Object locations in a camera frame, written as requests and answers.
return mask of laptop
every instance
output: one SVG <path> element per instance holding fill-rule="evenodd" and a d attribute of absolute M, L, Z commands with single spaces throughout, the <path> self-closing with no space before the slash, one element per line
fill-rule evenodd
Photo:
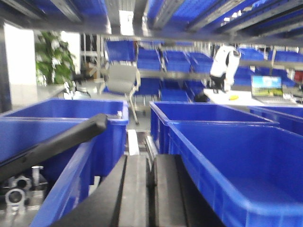
<path fill-rule="evenodd" d="M 251 76 L 251 96 L 264 104 L 297 105 L 283 98 L 282 79 L 276 76 Z"/>

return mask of yellow object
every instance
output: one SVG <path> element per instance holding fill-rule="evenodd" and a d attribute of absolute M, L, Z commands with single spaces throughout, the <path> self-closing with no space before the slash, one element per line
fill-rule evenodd
<path fill-rule="evenodd" d="M 239 96 L 233 95 L 233 96 L 230 96 L 230 97 L 229 97 L 229 100 L 236 100 L 236 99 L 238 99 L 238 98 L 239 98 Z"/>

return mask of white wall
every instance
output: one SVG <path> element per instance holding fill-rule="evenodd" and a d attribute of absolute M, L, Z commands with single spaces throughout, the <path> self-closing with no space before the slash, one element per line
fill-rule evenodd
<path fill-rule="evenodd" d="M 76 73 L 80 73 L 80 34 L 72 32 L 61 32 L 63 41 L 68 42 L 70 52 L 75 56 L 73 59 Z"/>
<path fill-rule="evenodd" d="M 5 24 L 4 34 L 10 84 L 36 84 L 34 32 Z"/>

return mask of storage bin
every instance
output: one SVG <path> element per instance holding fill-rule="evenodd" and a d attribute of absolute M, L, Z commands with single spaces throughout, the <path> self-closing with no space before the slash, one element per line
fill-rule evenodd
<path fill-rule="evenodd" d="M 94 138 L 79 145 L 58 180 L 48 193 L 30 227 L 48 227 L 69 213 L 89 195 L 94 165 Z"/>
<path fill-rule="evenodd" d="M 184 52 L 163 52 L 167 71 L 189 72 L 190 61 Z"/>
<path fill-rule="evenodd" d="M 209 73 L 213 64 L 213 59 L 203 53 L 188 53 L 193 72 Z"/>
<path fill-rule="evenodd" d="M 181 89 L 179 81 L 176 79 L 164 79 L 160 82 L 161 89 Z"/>
<path fill-rule="evenodd" d="M 261 125 L 169 125 L 169 153 L 182 156 L 227 227 L 303 226 L 302 136 Z"/>
<path fill-rule="evenodd" d="M 263 68 L 263 67 L 257 67 L 256 68 L 256 75 L 270 75 L 270 69 L 269 68 Z M 287 87 L 294 87 L 296 83 L 287 77 L 286 70 L 278 70 L 273 69 L 272 71 L 273 76 L 280 76 L 282 78 L 282 85 L 285 85 Z"/>
<path fill-rule="evenodd" d="M 280 127 L 303 135 L 303 108 L 282 106 L 249 106 L 250 112 L 273 121 Z"/>
<path fill-rule="evenodd" d="M 271 60 L 273 51 L 268 53 L 268 60 Z M 277 51 L 275 55 L 275 61 L 295 61 L 303 62 L 303 55 L 293 51 Z"/>
<path fill-rule="evenodd" d="M 0 162 L 78 123 L 77 120 L 1 118 Z M 88 196 L 89 184 L 94 179 L 92 170 L 95 160 L 91 151 L 96 139 L 70 148 L 40 164 L 44 167 L 40 173 L 51 190 L 31 227 L 49 226 Z"/>
<path fill-rule="evenodd" d="M 241 60 L 247 61 L 263 61 L 264 54 L 252 48 L 239 48 Z"/>
<path fill-rule="evenodd" d="M 223 105 L 209 103 L 150 102 L 151 135 L 160 154 L 169 148 L 169 122 L 228 122 L 231 124 L 278 125 L 277 122 Z"/>
<path fill-rule="evenodd" d="M 176 89 L 162 89 L 160 93 L 160 99 L 161 101 L 189 101 L 186 91 Z"/>
<path fill-rule="evenodd" d="M 136 95 L 158 95 L 160 89 L 160 79 L 157 78 L 141 78 L 141 85 Z"/>
<path fill-rule="evenodd" d="M 117 116 L 121 111 L 122 118 Z M 28 107 L 6 112 L 0 117 L 32 120 L 84 121 L 96 114 L 107 114 L 107 129 L 98 136 L 93 148 L 96 154 L 95 174 L 105 176 L 125 151 L 128 105 L 126 101 L 49 99 Z"/>
<path fill-rule="evenodd" d="M 109 61 L 135 61 L 133 41 L 107 41 Z"/>
<path fill-rule="evenodd" d="M 137 67 L 138 69 L 160 71 L 159 53 L 156 50 L 139 49 Z"/>
<path fill-rule="evenodd" d="M 203 89 L 204 85 L 200 80 L 185 80 L 183 82 L 183 89 L 186 90 L 188 97 L 194 101 L 196 95 L 198 95 Z"/>

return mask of green leaves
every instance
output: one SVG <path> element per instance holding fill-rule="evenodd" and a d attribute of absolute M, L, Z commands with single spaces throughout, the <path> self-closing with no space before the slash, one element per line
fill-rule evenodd
<path fill-rule="evenodd" d="M 54 74 L 55 84 L 64 84 L 66 81 L 71 84 L 71 74 L 75 66 L 68 43 L 62 41 L 55 32 L 41 32 L 38 40 L 39 42 L 35 43 L 36 70 L 44 75 L 48 82 L 52 81 Z"/>

